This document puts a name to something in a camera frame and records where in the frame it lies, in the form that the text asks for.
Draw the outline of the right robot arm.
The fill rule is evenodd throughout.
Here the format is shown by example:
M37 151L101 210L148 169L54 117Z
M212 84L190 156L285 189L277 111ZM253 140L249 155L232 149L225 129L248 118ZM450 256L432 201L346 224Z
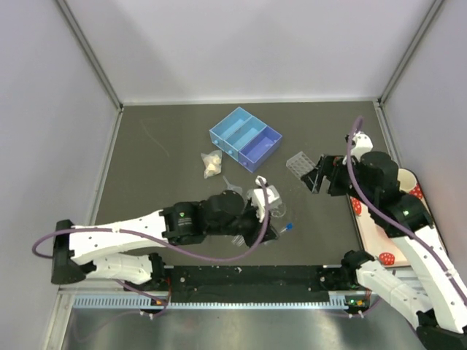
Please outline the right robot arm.
M322 155L317 163L306 155L300 160L300 180L312 193L328 180L329 195L365 203L370 218L409 261L424 291L410 287L365 251L345 254L342 283L377 293L410 323L426 349L465 349L466 286L423 202L400 189L398 165L378 151L351 160L333 155Z

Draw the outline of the clear test tube rack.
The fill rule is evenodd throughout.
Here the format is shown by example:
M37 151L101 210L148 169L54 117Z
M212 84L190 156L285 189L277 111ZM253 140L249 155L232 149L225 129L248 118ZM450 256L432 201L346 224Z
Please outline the clear test tube rack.
M303 151L300 151L286 161L286 167L296 178L300 179L312 171L315 164Z

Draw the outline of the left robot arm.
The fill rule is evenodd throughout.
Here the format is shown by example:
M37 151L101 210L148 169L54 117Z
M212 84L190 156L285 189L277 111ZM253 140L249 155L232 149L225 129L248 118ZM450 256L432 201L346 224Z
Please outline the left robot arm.
M161 258L135 257L149 247L201 244L208 236L241 236L251 247L277 237L271 210L282 200L274 187L252 190L247 198L225 190L203 201L179 202L151 214L98 226L57 222L52 254L53 284L85 279L120 279L157 289L165 282Z

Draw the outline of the blue capped test tube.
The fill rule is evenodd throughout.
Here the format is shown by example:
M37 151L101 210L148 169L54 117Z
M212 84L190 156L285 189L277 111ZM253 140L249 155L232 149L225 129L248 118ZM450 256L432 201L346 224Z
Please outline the blue capped test tube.
M288 232L289 230L292 230L293 229L293 223L288 223L286 224L286 226L283 227L283 229L281 229L279 231L279 234L283 234L285 232Z
M234 246L240 247L245 245L244 237L241 235L235 236L231 242Z

